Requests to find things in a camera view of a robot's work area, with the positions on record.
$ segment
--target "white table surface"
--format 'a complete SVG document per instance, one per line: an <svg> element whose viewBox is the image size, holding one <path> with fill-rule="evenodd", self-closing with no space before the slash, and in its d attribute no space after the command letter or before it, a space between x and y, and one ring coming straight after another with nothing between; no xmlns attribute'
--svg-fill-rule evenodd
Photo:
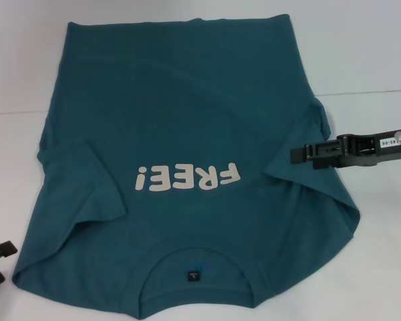
<svg viewBox="0 0 401 321"><path fill-rule="evenodd" d="M335 134L401 128L401 0L0 0L0 241L21 248L43 173L35 155L68 21L84 24L290 13ZM375 94L350 92L400 91ZM354 239L311 277L252 309L192 304L148 320L401 321L401 160L339 170L362 212ZM10 278L17 256L0 259ZM0 321L118 321L0 285Z"/></svg>

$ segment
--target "white lettering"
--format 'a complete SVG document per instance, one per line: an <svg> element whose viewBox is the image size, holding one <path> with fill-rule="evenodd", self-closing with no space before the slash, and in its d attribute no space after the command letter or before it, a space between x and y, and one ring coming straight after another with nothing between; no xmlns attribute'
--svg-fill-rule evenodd
<svg viewBox="0 0 401 321"><path fill-rule="evenodd" d="M159 175L150 177L152 182L162 182L162 184L150 185L148 188L152 192L167 191L171 188L171 181L169 178L169 170L167 166L152 166L152 172L160 172Z"/></svg>
<svg viewBox="0 0 401 321"><path fill-rule="evenodd" d="M217 170L214 166L208 168L209 173L205 172L200 167L196 168L196 173L198 173L202 178L199 181L199 187L206 191L210 189L216 189L219 185L219 179L217 178Z"/></svg>
<svg viewBox="0 0 401 321"><path fill-rule="evenodd" d="M221 172L220 176L221 177L230 177L230 179L222 179L220 181L220 184L222 184L222 185L233 183L233 182L239 181L241 179L235 163L229 163L229 170Z"/></svg>
<svg viewBox="0 0 401 321"><path fill-rule="evenodd" d="M146 180L146 175L143 175L141 173L145 173L147 171L147 168L144 166L141 166L138 169L138 172L140 172L140 174L138 174L138 176L136 177L136 182L135 182L135 189L137 191L141 191L142 188L144 187L144 182Z"/></svg>
<svg viewBox="0 0 401 321"><path fill-rule="evenodd" d="M192 189L194 187L194 175L192 164L176 164L176 169L182 169L184 172L175 173L176 179L184 179L184 182L174 182L172 187L175 189Z"/></svg>

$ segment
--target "folded t-shirt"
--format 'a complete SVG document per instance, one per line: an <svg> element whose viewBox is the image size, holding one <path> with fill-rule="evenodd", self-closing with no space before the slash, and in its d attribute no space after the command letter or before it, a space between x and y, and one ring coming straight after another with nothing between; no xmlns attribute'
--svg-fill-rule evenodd
<svg viewBox="0 0 401 321"><path fill-rule="evenodd" d="M335 170L290 163L328 136L288 15L69 23L13 281L139 319L254 308L353 236Z"/></svg>

